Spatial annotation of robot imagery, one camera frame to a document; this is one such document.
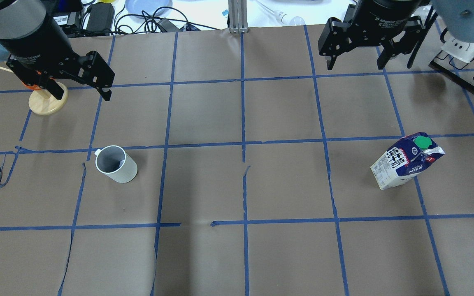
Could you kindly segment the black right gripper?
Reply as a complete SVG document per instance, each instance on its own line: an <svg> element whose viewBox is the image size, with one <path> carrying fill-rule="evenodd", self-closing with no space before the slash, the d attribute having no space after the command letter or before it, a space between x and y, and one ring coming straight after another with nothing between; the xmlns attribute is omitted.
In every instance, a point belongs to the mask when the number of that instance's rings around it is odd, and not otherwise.
<svg viewBox="0 0 474 296"><path fill-rule="evenodd" d="M414 16L418 4L350 4L344 19L331 17L318 39L318 53L324 56L327 70L336 57L357 47L382 46L376 60L383 70L392 56L410 54L420 40L424 25Z"/></svg>

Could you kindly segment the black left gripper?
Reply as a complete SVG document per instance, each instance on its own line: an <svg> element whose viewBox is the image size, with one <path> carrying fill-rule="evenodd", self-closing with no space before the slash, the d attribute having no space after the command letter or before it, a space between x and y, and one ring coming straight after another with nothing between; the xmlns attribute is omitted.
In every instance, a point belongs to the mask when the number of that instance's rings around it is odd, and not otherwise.
<svg viewBox="0 0 474 296"><path fill-rule="evenodd" d="M104 101L110 101L115 73L99 52L90 51L84 56L73 54L68 57L39 65L39 58L34 65L26 65L15 56L6 62L9 69L23 82L47 87L47 92L57 100L66 94L66 86L55 79L71 79L79 84L90 86L100 91Z"/></svg>

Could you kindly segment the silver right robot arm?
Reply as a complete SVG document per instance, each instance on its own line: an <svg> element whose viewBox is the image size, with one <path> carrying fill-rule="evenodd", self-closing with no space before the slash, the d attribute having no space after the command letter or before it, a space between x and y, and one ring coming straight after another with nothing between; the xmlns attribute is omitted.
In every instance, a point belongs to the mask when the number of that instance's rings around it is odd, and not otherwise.
<svg viewBox="0 0 474 296"><path fill-rule="evenodd" d="M453 36L474 43L474 0L359 0L348 6L343 21L328 19L318 39L318 53L331 70L341 54L382 46L378 69L400 54L409 55L407 68L411 68L439 16Z"/></svg>

